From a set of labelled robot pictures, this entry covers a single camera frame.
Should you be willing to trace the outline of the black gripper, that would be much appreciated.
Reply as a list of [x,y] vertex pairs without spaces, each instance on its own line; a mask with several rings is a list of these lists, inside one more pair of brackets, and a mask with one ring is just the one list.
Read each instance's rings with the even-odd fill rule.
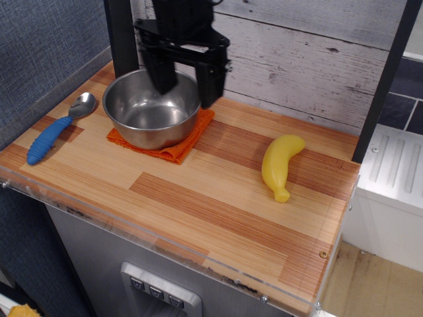
[[223,96],[229,39],[213,29],[214,7],[220,1],[153,1],[155,18],[137,19],[140,52],[160,94],[178,83],[174,64],[195,67],[201,107]]

